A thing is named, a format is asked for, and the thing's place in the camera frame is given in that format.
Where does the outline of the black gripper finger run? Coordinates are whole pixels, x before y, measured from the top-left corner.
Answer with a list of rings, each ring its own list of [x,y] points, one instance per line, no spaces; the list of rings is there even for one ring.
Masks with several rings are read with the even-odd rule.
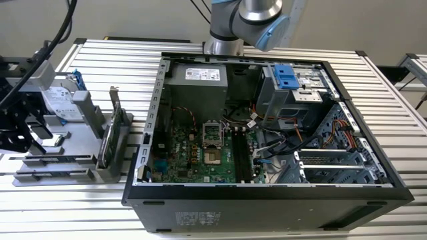
[[[37,142],[37,140],[33,138],[31,134],[31,127],[27,124],[23,125],[23,136],[27,144],[27,151],[31,154],[45,154],[47,150]]]
[[[33,133],[36,133],[40,139],[51,139],[53,134],[51,133],[49,129],[47,128],[47,124],[44,119],[39,119],[36,117],[27,117],[25,123],[29,126]]]

